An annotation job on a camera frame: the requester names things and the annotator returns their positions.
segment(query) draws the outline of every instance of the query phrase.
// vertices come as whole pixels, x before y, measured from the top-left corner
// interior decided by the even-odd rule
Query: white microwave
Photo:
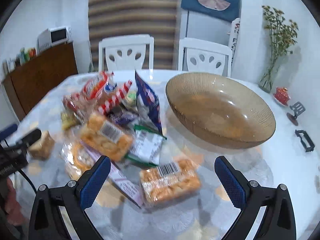
[[[71,27],[46,29],[38,36],[39,51],[71,40]]]

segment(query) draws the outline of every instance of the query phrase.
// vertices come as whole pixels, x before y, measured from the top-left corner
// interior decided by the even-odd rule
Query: table
[[[237,80],[247,86],[271,108],[276,119],[276,131],[262,145],[245,150],[224,149],[209,144],[189,132],[175,117],[168,105],[165,85],[178,71],[141,70],[140,76],[150,84],[159,96],[163,132],[168,142],[162,149],[161,163],[186,155],[200,164],[197,172],[202,182],[201,190],[182,200],[163,204],[151,210],[138,209],[111,184],[105,183],[93,206],[86,210],[93,224],[104,239],[221,239],[229,229],[239,210],[234,208],[223,190],[213,168],[214,160],[225,155],[230,163],[240,170],[248,180],[256,180],[262,186],[287,185],[295,214],[297,238],[307,228],[320,208],[320,161],[317,152],[305,153],[300,140],[294,134],[295,127],[286,117],[286,111],[272,95],[260,90],[257,85]],[[115,71],[114,80],[134,81],[134,71]],[[85,82],[96,73],[68,77],[51,90],[20,123],[11,141],[15,141],[29,130],[39,127],[49,130],[56,140],[52,156],[47,161],[32,160],[25,172],[36,188],[41,184],[49,187],[64,186],[69,176],[64,161],[59,157],[64,138],[61,133],[60,112],[63,110],[62,96],[79,91]],[[124,173],[138,183],[138,168],[124,167]],[[29,184],[19,179],[17,200],[23,214],[30,217],[34,193]],[[265,208],[259,215],[247,239],[252,239],[262,219]],[[62,210],[73,239],[78,239],[66,212]]]

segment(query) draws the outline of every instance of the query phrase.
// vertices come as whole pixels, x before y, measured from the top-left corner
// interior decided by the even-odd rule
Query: glass vase
[[[266,69],[265,73],[263,74],[260,82],[259,87],[267,92],[270,93],[272,90],[273,82],[275,81],[276,75],[278,73],[279,67],[276,67],[276,61],[274,60],[270,66]]]

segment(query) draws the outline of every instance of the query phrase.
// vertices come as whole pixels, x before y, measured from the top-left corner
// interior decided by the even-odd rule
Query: floral tablecloth
[[[36,188],[41,184],[60,187],[70,180],[65,172],[64,160],[60,157],[65,140],[61,132],[60,112],[63,111],[61,99],[65,94],[79,91],[90,77],[92,74],[71,76],[50,91],[27,115],[19,125],[18,132],[11,138],[13,142],[31,129],[39,127],[41,130],[49,130],[56,140],[49,160],[38,161],[28,157],[29,166],[25,168],[25,172]],[[150,81],[149,84],[159,96],[163,132],[168,137],[162,148],[160,162],[167,163],[186,155],[199,164],[197,172],[202,187],[195,194],[178,200],[150,209],[139,209],[111,183],[106,182],[93,206],[86,209],[86,213],[104,239],[221,239],[240,210],[233,207],[214,172],[215,158],[225,155],[248,180],[254,179],[266,187],[274,186],[271,169],[262,158],[259,146],[247,150],[223,149],[194,136],[178,121],[170,109],[165,95],[166,82]],[[121,168],[133,183],[139,184],[138,167],[123,165]],[[23,214],[29,218],[35,194],[22,178],[19,177],[16,184],[17,200],[22,206]],[[73,239],[78,239],[63,208],[61,212],[70,235]],[[248,239],[254,237],[263,212],[264,208],[260,210]]]

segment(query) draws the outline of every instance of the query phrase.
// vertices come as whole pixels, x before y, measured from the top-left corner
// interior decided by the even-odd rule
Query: red and white striped package
[[[120,102],[127,95],[130,87],[132,85],[132,81],[128,80],[128,82],[124,83],[122,88],[119,88],[116,92],[116,95],[113,95],[109,100],[105,101],[105,103],[98,107],[98,111],[101,114],[107,114],[114,106],[120,104]]]

